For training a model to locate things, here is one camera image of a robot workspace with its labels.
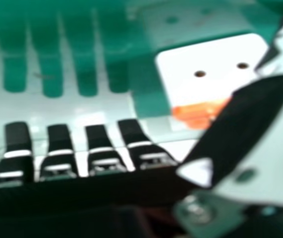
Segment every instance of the robotic hand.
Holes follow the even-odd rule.
[[[175,206],[192,237],[283,238],[283,19],[256,70],[177,170],[211,188]]]

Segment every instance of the brown hole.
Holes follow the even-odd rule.
[[[241,69],[246,69],[246,68],[249,67],[249,65],[246,64],[246,63],[239,63],[239,64],[237,65],[237,67],[238,67],[238,68],[241,68]]]
[[[197,72],[195,72],[194,75],[195,75],[196,77],[201,78],[201,77],[204,77],[204,76],[206,75],[206,72],[204,72],[204,71],[197,71]]]

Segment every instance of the orange object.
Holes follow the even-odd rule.
[[[175,107],[172,113],[175,118],[185,122],[189,128],[207,129],[229,101],[230,98]]]

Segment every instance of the green surface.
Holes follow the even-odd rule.
[[[281,14],[282,0],[0,0],[3,88],[23,93],[27,75],[35,73],[45,96],[61,97],[65,37],[80,95],[99,92],[99,43],[110,91],[131,92],[140,118],[168,115],[154,64],[158,52],[246,32],[270,42]],[[39,72],[28,68],[28,42]]]

